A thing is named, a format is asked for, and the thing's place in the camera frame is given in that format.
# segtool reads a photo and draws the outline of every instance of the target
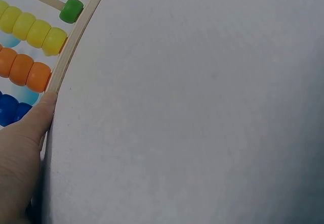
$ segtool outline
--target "white surface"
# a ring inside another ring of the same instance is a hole
[[[103,0],[60,91],[45,223],[323,221],[323,34],[324,0]]]

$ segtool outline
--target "finger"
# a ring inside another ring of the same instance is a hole
[[[51,126],[56,100],[56,93],[44,93],[40,102],[32,107],[30,111],[17,122],[15,125],[17,131],[38,143]]]

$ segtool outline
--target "wooden bead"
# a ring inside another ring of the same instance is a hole
[[[6,127],[13,123],[18,101],[14,97],[3,94],[0,99],[0,125]]]
[[[45,91],[47,82],[51,75],[49,66],[41,63],[34,62],[27,78],[27,87],[37,93]]]
[[[3,0],[0,1],[0,18],[8,7],[9,7],[8,3],[6,3]]]
[[[20,103],[17,106],[16,113],[13,119],[13,123],[21,120],[32,108],[31,105],[26,104],[26,103]]]
[[[12,29],[21,14],[17,7],[8,7],[0,18],[0,29],[4,33],[12,33]]]
[[[43,43],[43,51],[47,56],[56,56],[60,53],[67,34],[60,28],[51,28]]]
[[[50,29],[51,26],[48,22],[44,20],[36,20],[29,30],[27,42],[35,48],[42,48],[44,40]]]
[[[11,48],[2,48],[0,51],[0,76],[8,78],[17,53]]]
[[[60,19],[66,23],[75,23],[83,10],[83,3],[79,0],[67,0],[60,13]]]
[[[36,17],[31,13],[22,13],[18,17],[15,26],[13,27],[12,34],[22,41],[27,39],[27,35],[36,21]]]
[[[10,70],[10,81],[18,86],[25,86],[33,63],[30,56],[18,54]]]

